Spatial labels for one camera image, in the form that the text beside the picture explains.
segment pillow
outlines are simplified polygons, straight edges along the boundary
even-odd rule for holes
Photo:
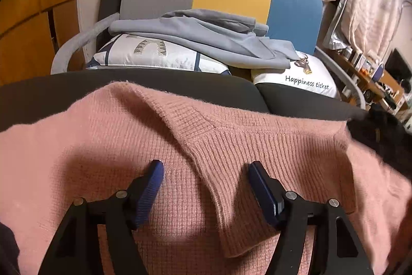
[[[227,66],[192,49],[153,38],[120,34],[104,45],[87,63],[87,69],[103,66],[169,68],[229,74]]]
[[[253,84],[277,83],[294,86],[335,98],[338,90],[325,65],[318,58],[296,52],[301,58],[290,62],[290,69],[255,69],[251,71]]]

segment pink sweater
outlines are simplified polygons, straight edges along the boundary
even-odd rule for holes
[[[0,222],[15,234],[22,274],[38,272],[73,198],[106,198],[152,159],[164,163],[164,182],[149,222],[134,233],[149,274],[265,273],[278,235],[243,169],[254,160],[305,199],[338,199],[375,274],[407,251],[411,185],[351,140],[344,122],[247,112],[113,83],[66,112],[0,134]],[[99,234],[111,274],[104,228]],[[301,274],[312,243],[309,230]]]

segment sweater collar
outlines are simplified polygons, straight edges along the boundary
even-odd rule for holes
[[[346,123],[285,118],[220,107],[131,85],[169,127],[207,186],[224,255],[236,257],[275,235],[264,220],[246,174],[262,162],[271,177],[305,199],[356,200]]]

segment chair armrest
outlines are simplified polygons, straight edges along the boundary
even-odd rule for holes
[[[322,60],[322,62],[333,71],[339,79],[345,83],[345,85],[351,90],[352,94],[356,97],[356,105],[361,109],[366,109],[365,98],[362,91],[356,85],[356,83],[349,77],[347,73],[319,47],[315,47],[315,56]]]
[[[114,13],[108,16],[107,18],[104,18],[95,23],[90,30],[75,35],[65,44],[63,44],[63,46],[61,46],[61,48],[57,51],[56,55],[54,56],[50,74],[53,75],[62,72],[67,72],[67,66],[69,65],[69,61],[73,53],[77,49],[83,47],[92,39],[96,38],[99,35],[99,33],[103,32],[106,28],[108,28],[110,24],[113,21],[118,20],[119,17],[119,13]]]

